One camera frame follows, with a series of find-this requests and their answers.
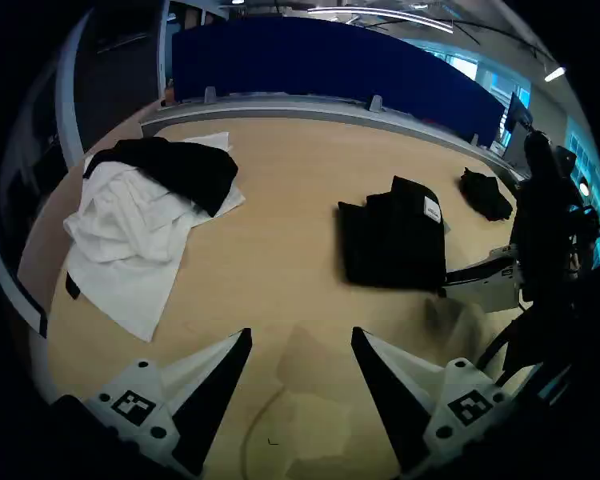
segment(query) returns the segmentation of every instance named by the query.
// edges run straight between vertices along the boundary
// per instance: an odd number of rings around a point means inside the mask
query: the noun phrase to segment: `table surface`
[[[207,478],[391,478],[398,464],[351,351],[352,327],[444,365],[474,361],[518,312],[484,315],[422,292],[347,285],[334,209],[388,191],[394,175],[420,182],[451,228],[447,269],[462,268],[509,240],[513,215],[488,222],[456,185],[465,167],[493,173],[442,146],[334,122],[235,118],[159,136],[222,131],[246,202],[192,229],[153,341],[128,334],[84,295],[72,300],[63,270],[49,316],[52,378],[61,393],[86,398],[136,358],[167,365],[251,327],[254,346]],[[501,183],[500,191],[515,205]]]

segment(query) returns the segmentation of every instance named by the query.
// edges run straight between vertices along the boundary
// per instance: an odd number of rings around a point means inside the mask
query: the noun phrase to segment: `ceiling light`
[[[583,178],[580,182],[580,193],[582,193],[585,197],[589,196],[589,186],[586,184],[586,180]]]
[[[545,77],[545,82],[550,82],[551,80],[554,80],[560,77],[561,75],[564,75],[565,72],[566,70],[563,67],[559,66],[557,69],[555,69],[553,72],[551,72]]]
[[[430,26],[448,34],[454,32],[453,27],[444,22],[438,20],[431,20],[430,18],[421,17],[420,15],[408,14],[407,12],[399,12],[397,10],[384,10],[382,8],[368,8],[365,6],[328,6],[319,8],[309,8],[307,10],[309,14],[365,14],[375,15],[378,17],[389,17],[398,18],[400,20],[407,20],[408,22],[420,23],[421,25]]]

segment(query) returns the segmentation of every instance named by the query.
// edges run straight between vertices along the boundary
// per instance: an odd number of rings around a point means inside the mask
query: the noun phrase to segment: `black garment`
[[[391,192],[370,195],[366,206],[338,204],[338,230],[346,279],[364,286],[438,290],[445,281],[442,215],[425,214],[435,194],[394,177]]]
[[[89,178],[102,162],[135,166],[212,217],[220,210],[238,173],[238,166],[224,150],[160,137],[119,141],[114,148],[97,153],[83,177]]]
[[[460,191],[467,203],[487,220],[504,220],[514,210],[502,196],[495,177],[472,172],[465,168],[460,177]]]

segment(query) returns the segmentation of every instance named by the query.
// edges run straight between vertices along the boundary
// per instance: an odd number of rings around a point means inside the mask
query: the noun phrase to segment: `white cloth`
[[[185,142],[229,150],[229,133]],[[85,161],[85,168],[93,156]],[[245,198],[231,186],[216,217]],[[189,230],[211,220],[134,167],[104,162],[82,183],[78,211],[64,226],[74,243],[67,271],[80,291],[145,342],[153,337],[173,287]]]

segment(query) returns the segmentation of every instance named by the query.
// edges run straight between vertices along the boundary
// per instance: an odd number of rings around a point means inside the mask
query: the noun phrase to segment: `computer monitor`
[[[511,103],[509,104],[509,113],[505,120],[505,130],[513,132],[516,123],[521,123],[525,127],[530,126],[534,122],[531,113],[526,109],[520,98],[516,94],[511,95]]]

